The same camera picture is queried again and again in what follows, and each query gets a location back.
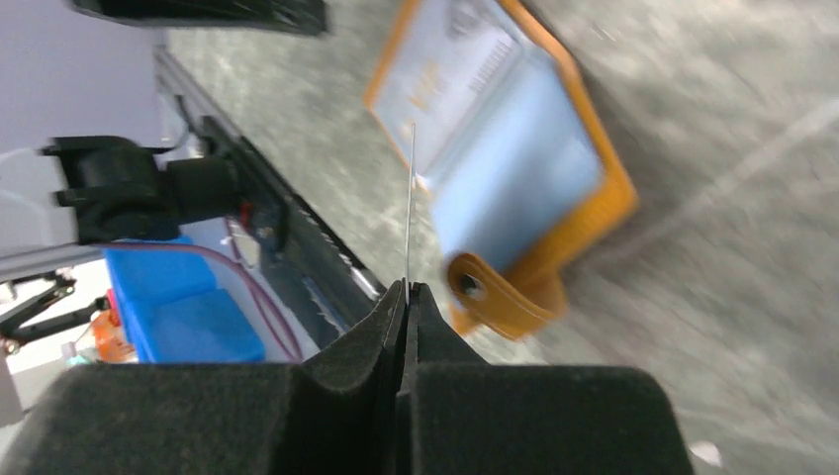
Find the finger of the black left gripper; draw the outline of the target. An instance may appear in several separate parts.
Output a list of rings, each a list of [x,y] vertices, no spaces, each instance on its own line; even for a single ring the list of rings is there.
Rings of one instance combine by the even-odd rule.
[[[239,28],[303,37],[328,31],[320,0],[69,0],[67,6],[141,28]]]

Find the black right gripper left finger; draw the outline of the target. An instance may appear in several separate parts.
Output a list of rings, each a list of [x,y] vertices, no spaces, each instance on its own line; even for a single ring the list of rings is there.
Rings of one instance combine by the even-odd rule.
[[[5,474],[393,474],[407,287],[300,364],[80,365],[55,380]]]

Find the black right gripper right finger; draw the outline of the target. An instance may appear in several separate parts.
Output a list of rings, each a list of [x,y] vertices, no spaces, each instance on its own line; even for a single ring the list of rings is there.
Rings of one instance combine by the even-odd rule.
[[[396,397],[400,474],[690,474],[673,406],[635,367],[493,365],[415,284]]]

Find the orange leather card holder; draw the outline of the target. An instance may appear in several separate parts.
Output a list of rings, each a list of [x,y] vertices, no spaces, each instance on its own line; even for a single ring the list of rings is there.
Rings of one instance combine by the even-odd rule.
[[[534,333],[568,308],[560,272],[622,225],[638,196],[574,57],[522,1],[497,1],[519,55],[416,187],[460,334]]]

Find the black VIP card top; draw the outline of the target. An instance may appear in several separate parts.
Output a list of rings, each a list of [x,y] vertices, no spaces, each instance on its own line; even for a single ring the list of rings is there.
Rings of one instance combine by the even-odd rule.
[[[408,155],[408,188],[405,214],[404,252],[405,252],[405,275],[403,279],[404,301],[406,310],[411,305],[411,246],[412,246],[412,223],[414,211],[414,190],[416,187],[416,133],[417,125],[410,125],[410,145]]]

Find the silver VIP card top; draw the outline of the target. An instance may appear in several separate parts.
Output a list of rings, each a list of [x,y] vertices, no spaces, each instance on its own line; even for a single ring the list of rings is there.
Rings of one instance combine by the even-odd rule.
[[[520,50],[497,1],[406,1],[364,103],[397,152],[426,174]]]

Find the blue plastic bin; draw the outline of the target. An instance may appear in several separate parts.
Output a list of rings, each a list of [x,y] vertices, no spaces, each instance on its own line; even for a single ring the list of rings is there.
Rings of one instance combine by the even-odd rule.
[[[261,362],[264,345],[205,259],[105,250],[121,321],[144,363]]]

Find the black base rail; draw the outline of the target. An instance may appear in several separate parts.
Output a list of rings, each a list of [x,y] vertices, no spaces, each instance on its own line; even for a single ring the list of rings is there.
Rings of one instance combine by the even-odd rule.
[[[160,86],[191,129],[192,160],[224,159],[244,193],[232,220],[258,246],[259,278],[304,331],[306,351],[326,347],[373,308],[383,284],[172,54],[158,47],[154,61]]]

